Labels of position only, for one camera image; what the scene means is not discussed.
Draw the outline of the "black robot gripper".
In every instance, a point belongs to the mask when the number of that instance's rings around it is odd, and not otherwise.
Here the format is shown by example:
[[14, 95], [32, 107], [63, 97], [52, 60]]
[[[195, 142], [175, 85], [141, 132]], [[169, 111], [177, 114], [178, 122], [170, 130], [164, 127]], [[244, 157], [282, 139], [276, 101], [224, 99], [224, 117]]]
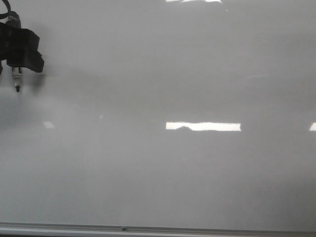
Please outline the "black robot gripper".
[[40, 38], [33, 31], [22, 29], [21, 22], [0, 24], [0, 72], [2, 62], [10, 67], [27, 68], [42, 73], [44, 60], [39, 53]]

